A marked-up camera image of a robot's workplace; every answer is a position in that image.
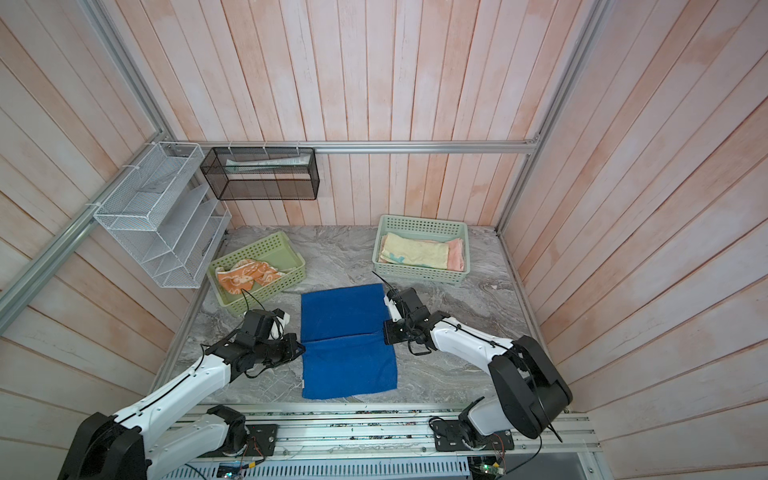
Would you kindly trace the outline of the pink towel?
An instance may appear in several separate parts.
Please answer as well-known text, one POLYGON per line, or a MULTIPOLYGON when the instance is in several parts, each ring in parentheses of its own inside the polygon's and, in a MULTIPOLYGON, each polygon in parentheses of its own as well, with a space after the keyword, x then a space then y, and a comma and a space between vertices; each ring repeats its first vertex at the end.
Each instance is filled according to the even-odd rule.
POLYGON ((446 243, 448 256, 446 268, 449 271, 463 272, 465 270, 464 241, 457 238, 446 243))

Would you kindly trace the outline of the pale yellow teal towel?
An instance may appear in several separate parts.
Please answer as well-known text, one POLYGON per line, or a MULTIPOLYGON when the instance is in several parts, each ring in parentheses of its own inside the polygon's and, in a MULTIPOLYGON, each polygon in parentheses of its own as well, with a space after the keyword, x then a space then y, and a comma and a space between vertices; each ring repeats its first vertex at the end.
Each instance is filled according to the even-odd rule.
POLYGON ((414 240, 389 233, 382 237, 376 260, 383 263, 446 270, 450 247, 446 243, 414 240))

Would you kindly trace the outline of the blue towel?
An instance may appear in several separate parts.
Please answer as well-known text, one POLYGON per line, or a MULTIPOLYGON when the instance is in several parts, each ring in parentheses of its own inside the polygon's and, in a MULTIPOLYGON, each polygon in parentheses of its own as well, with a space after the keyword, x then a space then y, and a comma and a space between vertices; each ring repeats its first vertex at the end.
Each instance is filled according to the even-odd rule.
POLYGON ((395 350, 384 336, 390 319, 381 284, 303 294, 302 397, 329 400, 396 389, 395 350))

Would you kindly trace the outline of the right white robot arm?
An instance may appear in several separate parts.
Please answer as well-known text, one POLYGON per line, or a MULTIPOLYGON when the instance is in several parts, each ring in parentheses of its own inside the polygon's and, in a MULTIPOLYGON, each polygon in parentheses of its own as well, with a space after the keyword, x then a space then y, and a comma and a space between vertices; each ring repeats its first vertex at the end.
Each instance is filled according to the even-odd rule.
POLYGON ((532 337, 496 337, 468 327, 443 312, 410 309, 392 302, 384 324, 385 343, 416 343, 425 354, 463 359, 491 378, 495 394, 470 404, 459 417, 465 441, 513 429, 535 439, 573 401, 573 393, 542 346, 532 337))

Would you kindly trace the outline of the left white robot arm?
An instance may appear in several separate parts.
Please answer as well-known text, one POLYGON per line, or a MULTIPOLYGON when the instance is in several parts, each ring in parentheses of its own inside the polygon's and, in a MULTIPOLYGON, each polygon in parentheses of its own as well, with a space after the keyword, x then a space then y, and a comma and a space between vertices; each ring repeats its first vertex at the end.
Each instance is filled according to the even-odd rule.
POLYGON ((208 395, 259 365, 274 369, 306 351, 296 334, 222 339, 187 370, 112 415, 94 413, 78 427, 62 479, 160 479, 209 452, 243 456, 250 432, 242 413, 214 406, 183 428, 175 423, 208 395))

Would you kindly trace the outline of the light green towel basket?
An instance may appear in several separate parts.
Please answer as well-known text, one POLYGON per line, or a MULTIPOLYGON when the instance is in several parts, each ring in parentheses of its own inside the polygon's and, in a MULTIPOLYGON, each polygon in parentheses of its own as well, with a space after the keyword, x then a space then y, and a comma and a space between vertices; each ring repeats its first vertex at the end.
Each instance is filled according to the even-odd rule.
POLYGON ((246 294, 247 299, 244 299, 241 293, 234 294, 228 291, 221 285, 218 275, 237 269, 238 264, 243 260, 266 263, 280 273, 278 278, 267 285, 260 285, 257 281, 253 281, 251 288, 247 290, 262 303, 278 293, 298 285, 306 278, 305 260, 293 248, 289 238, 282 231, 268 235, 255 243, 214 260, 208 268, 212 289, 219 306, 233 316, 242 315, 246 306, 254 306, 255 301, 248 294, 246 294))

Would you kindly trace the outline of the mint green empty basket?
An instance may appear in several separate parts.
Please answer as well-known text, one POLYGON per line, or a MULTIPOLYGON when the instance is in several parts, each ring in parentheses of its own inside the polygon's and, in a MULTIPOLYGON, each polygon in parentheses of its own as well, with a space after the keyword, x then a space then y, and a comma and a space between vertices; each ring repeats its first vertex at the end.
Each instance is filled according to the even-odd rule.
POLYGON ((384 215, 379 221, 372 262, 376 273, 382 276, 459 284, 469 274, 471 265, 468 227, 463 222, 384 215), (389 233, 395 233, 401 237, 414 240, 440 243, 447 243, 448 241, 461 238, 464 241, 465 270, 463 272, 455 272, 448 269, 441 270, 379 262, 376 260, 376 256, 381 246, 382 237, 389 233))

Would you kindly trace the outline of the orange patterned towel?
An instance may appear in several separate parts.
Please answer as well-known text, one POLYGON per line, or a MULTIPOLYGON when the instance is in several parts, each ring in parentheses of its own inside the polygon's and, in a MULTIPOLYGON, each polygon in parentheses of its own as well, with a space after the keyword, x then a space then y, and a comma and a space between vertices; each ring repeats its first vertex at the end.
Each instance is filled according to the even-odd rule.
POLYGON ((270 265, 268 262, 243 259, 233 267, 215 269, 218 284, 229 294, 239 295, 243 291, 250 291, 255 286, 267 286, 285 275, 270 265))

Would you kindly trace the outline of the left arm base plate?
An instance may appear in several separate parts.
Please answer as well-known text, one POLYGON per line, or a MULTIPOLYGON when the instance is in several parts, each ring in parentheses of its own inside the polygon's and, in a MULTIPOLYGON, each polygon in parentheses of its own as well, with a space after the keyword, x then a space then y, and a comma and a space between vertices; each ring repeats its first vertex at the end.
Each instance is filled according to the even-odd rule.
POLYGON ((268 458, 274 455, 279 426, 277 424, 248 423, 247 434, 239 449, 223 446, 200 455, 200 458, 255 456, 268 458))

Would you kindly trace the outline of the aluminium front rail frame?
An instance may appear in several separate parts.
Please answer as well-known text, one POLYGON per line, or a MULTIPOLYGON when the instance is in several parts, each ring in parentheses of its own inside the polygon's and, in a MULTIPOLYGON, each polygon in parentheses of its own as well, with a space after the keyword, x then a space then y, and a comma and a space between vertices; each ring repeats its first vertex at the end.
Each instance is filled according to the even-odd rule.
POLYGON ((431 417, 456 420, 455 405, 240 404, 248 423, 279 426, 274 455, 196 458, 170 479, 609 479, 594 428, 563 414, 535 439, 511 435, 514 449, 438 452, 431 417))

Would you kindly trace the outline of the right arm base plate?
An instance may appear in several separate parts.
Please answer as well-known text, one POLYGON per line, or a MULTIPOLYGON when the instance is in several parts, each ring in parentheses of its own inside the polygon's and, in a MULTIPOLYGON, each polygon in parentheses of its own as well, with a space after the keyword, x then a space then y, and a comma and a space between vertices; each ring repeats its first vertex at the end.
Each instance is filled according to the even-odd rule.
POLYGON ((514 449, 513 438, 505 431, 482 435, 467 421, 446 420, 442 417, 431 417, 428 426, 438 452, 494 450, 505 453, 514 449))

